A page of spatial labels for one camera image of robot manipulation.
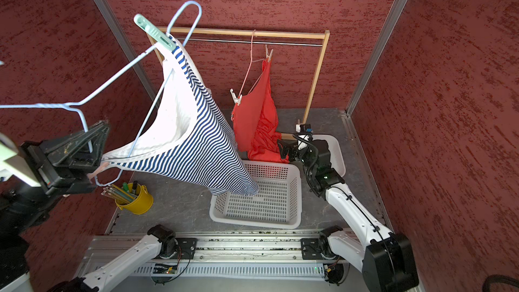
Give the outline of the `blue white striped tank top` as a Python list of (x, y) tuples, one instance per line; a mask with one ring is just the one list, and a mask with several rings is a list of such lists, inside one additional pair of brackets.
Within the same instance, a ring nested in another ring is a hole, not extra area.
[(258, 184), (237, 151), (235, 135), (185, 48), (157, 46), (166, 84), (153, 124), (102, 157), (106, 169), (148, 172), (207, 187), (213, 195), (255, 195)]

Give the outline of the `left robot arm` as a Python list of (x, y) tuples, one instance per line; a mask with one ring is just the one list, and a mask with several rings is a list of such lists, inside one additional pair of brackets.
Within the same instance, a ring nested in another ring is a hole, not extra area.
[[(85, 194), (95, 186), (88, 175), (101, 164), (110, 131), (99, 121), (85, 131), (17, 146), (1, 135), (1, 180), (19, 181), (1, 194), (1, 290), (32, 291), (26, 260), (29, 244), (21, 238), (27, 228), (46, 221), (65, 195)], [(52, 287), (52, 291), (111, 291), (146, 262), (177, 251), (175, 234), (158, 224), (136, 245), (83, 277)]]

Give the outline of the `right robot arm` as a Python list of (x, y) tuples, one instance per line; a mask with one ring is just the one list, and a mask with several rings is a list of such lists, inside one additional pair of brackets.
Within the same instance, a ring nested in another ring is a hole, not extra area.
[(333, 167), (328, 143), (307, 132), (282, 135), (277, 144), (282, 159), (301, 162), (311, 192), (335, 208), (355, 234), (351, 238), (339, 227), (324, 230), (321, 254), (350, 263), (362, 273), (369, 291), (417, 287), (418, 271), (409, 239), (383, 225), (360, 203)]

